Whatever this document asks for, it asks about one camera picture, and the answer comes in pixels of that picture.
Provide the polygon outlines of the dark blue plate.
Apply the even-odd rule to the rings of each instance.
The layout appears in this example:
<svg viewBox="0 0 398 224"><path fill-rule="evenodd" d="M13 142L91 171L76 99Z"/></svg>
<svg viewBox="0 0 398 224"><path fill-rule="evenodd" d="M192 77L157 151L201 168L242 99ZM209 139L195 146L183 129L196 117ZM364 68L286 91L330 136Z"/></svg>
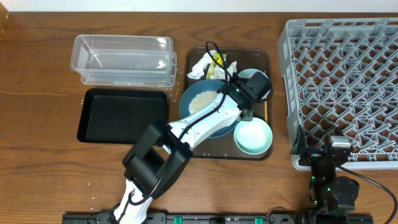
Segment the dark blue plate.
<svg viewBox="0 0 398 224"><path fill-rule="evenodd" d="M220 87L224 85L224 82L221 80L200 80L198 82L195 82L194 84L190 85L183 93L180 104L179 104L179 115L181 119L184 119L188 116L190 116L189 112L189 104L191 101L196 97L198 94L205 92L205 91L215 91L217 92ZM209 136L210 139L213 138L219 138L222 137L229 132L231 132L236 125L238 124L238 121L235 121L233 124L221 128L220 130L216 131L213 133L211 136Z"/></svg>

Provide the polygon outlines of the green yellow snack wrapper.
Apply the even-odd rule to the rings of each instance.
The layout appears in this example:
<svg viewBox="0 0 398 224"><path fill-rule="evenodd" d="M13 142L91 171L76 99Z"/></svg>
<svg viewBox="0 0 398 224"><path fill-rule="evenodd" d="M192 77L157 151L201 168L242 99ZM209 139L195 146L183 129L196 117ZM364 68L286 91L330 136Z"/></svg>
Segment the green yellow snack wrapper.
<svg viewBox="0 0 398 224"><path fill-rule="evenodd" d="M220 65L223 65L223 60L221 59L219 53L212 53L212 56ZM207 73L206 73L206 79L207 80L215 80L213 78L213 76L214 76L214 70L215 70L216 66L217 66L217 64L214 61L212 61L209 64L209 67L208 67L208 70L207 70Z"/></svg>

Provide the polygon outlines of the white tissue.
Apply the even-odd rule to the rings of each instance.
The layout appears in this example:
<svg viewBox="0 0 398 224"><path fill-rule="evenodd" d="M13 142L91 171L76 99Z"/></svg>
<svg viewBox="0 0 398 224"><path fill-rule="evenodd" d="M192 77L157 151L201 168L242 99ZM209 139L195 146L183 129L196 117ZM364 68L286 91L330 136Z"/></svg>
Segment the white tissue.
<svg viewBox="0 0 398 224"><path fill-rule="evenodd" d="M187 74L187 77L199 80L204 76L204 70L213 61L212 56L214 56L215 53L216 50L210 50L210 54L205 53L204 56L192 67L192 71Z"/></svg>
<svg viewBox="0 0 398 224"><path fill-rule="evenodd" d="M229 80L233 76L233 74L237 72L237 61L232 62L231 65L227 68L227 71L227 79ZM224 80L225 70L217 65L214 70L213 78L216 80Z"/></svg>

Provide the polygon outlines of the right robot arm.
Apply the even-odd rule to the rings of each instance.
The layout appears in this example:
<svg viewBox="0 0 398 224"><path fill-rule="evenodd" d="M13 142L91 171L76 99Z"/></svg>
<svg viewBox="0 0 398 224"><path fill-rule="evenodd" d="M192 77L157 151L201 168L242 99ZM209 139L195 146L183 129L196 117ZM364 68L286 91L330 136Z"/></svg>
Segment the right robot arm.
<svg viewBox="0 0 398 224"><path fill-rule="evenodd" d="M299 156L299 162L311 168L308 196L315 207L298 215L296 223L348 223L348 214L355 208L358 182L336 175L336 169L347 161L353 147L339 128L336 133L323 147L316 148L307 145L305 131L298 127L290 153Z"/></svg>

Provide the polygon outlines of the white rice pile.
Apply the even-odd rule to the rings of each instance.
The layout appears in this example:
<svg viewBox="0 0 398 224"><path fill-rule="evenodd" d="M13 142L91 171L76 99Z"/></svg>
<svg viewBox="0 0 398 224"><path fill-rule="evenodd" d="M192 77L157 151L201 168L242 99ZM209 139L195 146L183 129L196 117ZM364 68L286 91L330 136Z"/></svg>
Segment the white rice pile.
<svg viewBox="0 0 398 224"><path fill-rule="evenodd" d="M188 111L190 114L196 113L200 109L210 104L217 97L215 91L204 91L197 94L189 103Z"/></svg>

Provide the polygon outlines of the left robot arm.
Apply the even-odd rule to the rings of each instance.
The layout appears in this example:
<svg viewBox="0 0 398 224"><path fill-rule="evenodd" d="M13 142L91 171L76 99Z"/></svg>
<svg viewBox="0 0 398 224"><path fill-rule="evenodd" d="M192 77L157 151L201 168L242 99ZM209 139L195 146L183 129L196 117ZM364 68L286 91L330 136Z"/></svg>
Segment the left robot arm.
<svg viewBox="0 0 398 224"><path fill-rule="evenodd" d="M176 182L194 148L220 129L252 120L254 105L272 93L271 82L262 75L238 78L226 82L215 100L196 113L148 126L122 161L126 191L112 222L143 223L150 203Z"/></svg>

